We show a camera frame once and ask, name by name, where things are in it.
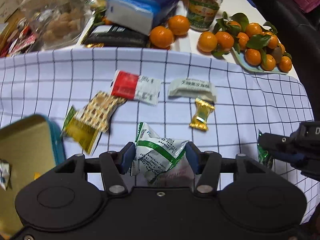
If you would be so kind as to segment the green foil candy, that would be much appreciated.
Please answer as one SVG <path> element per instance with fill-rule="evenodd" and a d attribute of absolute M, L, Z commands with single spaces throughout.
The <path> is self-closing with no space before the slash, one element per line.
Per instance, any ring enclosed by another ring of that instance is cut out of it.
<path fill-rule="evenodd" d="M 274 158 L 269 152 L 262 148 L 259 142 L 257 142 L 257 149 L 258 149 L 258 160 L 259 163 L 263 164 L 265 167 L 272 169 Z"/>

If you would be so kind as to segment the yellow green snack packet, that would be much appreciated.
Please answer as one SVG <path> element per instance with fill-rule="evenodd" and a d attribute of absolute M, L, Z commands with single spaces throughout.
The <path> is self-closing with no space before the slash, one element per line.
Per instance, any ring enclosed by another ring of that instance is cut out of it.
<path fill-rule="evenodd" d="M 65 117 L 61 137 L 72 138 L 88 155 L 92 155 L 97 148 L 102 133 L 80 121 L 76 117 L 77 114 L 78 111 L 72 105 Z"/>

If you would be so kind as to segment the green white snack packet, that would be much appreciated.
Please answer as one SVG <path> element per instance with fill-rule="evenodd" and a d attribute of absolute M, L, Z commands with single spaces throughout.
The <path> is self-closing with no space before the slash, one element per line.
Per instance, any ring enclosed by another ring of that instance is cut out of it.
<path fill-rule="evenodd" d="M 135 139 L 132 176 L 142 174 L 153 183 L 160 174 L 174 168 L 185 155 L 188 140 L 161 138 L 146 122 L 140 122 Z"/>

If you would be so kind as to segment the gold brown patterned packet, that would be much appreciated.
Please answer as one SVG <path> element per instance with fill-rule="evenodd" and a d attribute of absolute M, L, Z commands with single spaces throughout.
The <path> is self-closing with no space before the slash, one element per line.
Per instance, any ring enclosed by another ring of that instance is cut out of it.
<path fill-rule="evenodd" d="M 125 102 L 127 102 L 125 98 L 99 91 L 83 109 L 76 113 L 75 118 L 106 133 L 110 128 L 112 115 Z"/>

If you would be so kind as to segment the gold candy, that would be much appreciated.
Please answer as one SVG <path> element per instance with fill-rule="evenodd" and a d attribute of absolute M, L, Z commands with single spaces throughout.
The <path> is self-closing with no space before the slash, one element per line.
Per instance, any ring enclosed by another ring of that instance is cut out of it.
<path fill-rule="evenodd" d="M 208 131 L 208 117 L 215 110 L 215 106 L 200 98 L 195 99 L 195 105 L 196 112 L 191 119 L 189 127 L 206 132 Z"/>

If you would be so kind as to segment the red white snack packet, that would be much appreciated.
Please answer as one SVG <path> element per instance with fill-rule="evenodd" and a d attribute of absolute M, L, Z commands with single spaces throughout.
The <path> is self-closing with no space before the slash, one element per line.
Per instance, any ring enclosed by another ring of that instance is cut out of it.
<path fill-rule="evenodd" d="M 161 80 L 144 75 L 136 75 L 117 70 L 111 86 L 111 94 L 136 100 L 149 105 L 157 105 L 161 90 Z"/>

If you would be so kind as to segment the grey white sesame cake packet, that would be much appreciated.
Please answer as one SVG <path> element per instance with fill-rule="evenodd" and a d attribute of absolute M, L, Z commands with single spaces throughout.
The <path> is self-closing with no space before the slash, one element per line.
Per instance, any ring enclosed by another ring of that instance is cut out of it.
<path fill-rule="evenodd" d="M 200 98 L 204 101 L 217 102 L 215 86 L 203 80 L 179 78 L 169 84 L 168 97 Z"/>

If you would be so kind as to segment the blue checked tablecloth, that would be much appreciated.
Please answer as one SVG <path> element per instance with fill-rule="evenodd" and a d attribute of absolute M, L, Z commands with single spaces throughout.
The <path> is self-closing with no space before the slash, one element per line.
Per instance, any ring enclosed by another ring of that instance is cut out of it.
<path fill-rule="evenodd" d="M 116 71 L 161 81 L 157 105 L 127 101 L 112 116 L 93 156 L 120 150 L 147 123 L 160 137 L 189 140 L 225 158 L 243 153 L 258 157 L 259 133 L 288 136 L 302 121 L 313 120 L 304 86 L 289 75 L 250 74 L 240 66 L 208 56 L 141 48 L 63 49 L 1 59 L 1 126 L 39 113 L 63 124 L 71 107 L 82 109 L 108 92 Z M 189 126 L 196 106 L 191 98 L 171 98 L 179 78 L 212 83 L 215 111 L 208 131 Z"/>

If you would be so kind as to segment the gold tin tray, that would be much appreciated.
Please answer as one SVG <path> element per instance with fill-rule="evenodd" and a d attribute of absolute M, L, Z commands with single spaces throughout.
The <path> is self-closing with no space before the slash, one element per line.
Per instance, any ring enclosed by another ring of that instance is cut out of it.
<path fill-rule="evenodd" d="M 61 129 L 47 117 L 34 114 L 1 128 L 1 165 L 9 165 L 7 188 L 1 187 L 1 236 L 22 227 L 15 198 L 26 185 L 65 161 Z"/>

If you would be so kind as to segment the blue white snack packet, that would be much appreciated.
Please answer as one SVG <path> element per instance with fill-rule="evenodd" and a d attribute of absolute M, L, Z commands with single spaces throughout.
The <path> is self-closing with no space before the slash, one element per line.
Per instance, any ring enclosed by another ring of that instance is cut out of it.
<path fill-rule="evenodd" d="M 0 183 L 1 188 L 6 191 L 10 182 L 11 165 L 5 161 L 0 160 Z"/>

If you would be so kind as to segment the loose mandarin by plate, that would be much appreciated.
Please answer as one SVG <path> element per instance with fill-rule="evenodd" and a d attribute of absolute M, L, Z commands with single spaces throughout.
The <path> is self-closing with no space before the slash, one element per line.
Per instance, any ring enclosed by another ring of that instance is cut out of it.
<path fill-rule="evenodd" d="M 217 47 L 217 38 L 210 31 L 203 32 L 198 39 L 197 48 L 204 53 L 211 53 Z"/>

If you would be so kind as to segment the loose mandarin behind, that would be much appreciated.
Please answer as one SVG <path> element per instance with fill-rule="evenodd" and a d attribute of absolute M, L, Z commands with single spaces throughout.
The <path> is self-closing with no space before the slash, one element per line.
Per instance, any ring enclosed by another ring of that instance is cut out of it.
<path fill-rule="evenodd" d="M 182 15 L 176 15 L 168 20 L 168 27 L 176 36 L 186 35 L 190 28 L 189 20 Z"/>

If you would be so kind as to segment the blue tissue pack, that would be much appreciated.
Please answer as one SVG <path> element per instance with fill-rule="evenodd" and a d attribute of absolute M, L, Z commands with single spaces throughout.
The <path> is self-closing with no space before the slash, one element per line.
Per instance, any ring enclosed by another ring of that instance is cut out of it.
<path fill-rule="evenodd" d="M 106 18 L 143 35 L 167 19 L 179 0 L 107 0 Z"/>

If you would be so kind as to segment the clear jar with cookies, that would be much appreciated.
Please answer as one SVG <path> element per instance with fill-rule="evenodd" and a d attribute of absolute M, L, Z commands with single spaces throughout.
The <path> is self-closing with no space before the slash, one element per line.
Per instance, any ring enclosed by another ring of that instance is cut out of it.
<path fill-rule="evenodd" d="M 75 44 L 90 18 L 86 0 L 22 0 L 20 9 L 42 50 Z"/>

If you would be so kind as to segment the glass jar yellow lid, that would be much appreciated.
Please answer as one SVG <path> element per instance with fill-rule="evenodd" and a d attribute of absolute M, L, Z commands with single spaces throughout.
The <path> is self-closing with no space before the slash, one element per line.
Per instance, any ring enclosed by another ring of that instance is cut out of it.
<path fill-rule="evenodd" d="M 208 31 L 223 0 L 189 0 L 187 19 L 191 29 Z"/>

